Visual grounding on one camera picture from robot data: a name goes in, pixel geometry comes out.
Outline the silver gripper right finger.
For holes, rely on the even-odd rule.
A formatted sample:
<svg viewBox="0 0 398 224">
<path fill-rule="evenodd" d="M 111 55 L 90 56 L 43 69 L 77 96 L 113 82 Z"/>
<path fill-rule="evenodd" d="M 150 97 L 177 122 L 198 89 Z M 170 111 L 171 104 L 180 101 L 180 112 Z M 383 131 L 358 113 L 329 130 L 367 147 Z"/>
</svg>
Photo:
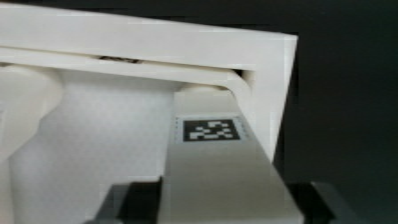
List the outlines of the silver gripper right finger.
<svg viewBox="0 0 398 224">
<path fill-rule="evenodd" d="M 329 183 L 290 183 L 289 189 L 305 214 L 305 224 L 360 224 L 360 216 Z"/>
</svg>

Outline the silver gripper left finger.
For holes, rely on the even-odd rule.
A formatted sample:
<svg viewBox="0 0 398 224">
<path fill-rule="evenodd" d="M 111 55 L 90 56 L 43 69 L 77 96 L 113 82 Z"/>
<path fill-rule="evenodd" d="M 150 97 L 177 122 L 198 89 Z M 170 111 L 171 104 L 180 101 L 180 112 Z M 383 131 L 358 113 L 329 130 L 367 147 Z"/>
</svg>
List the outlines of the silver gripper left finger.
<svg viewBox="0 0 398 224">
<path fill-rule="evenodd" d="M 162 180 L 116 184 L 86 224 L 159 224 Z"/>
</svg>

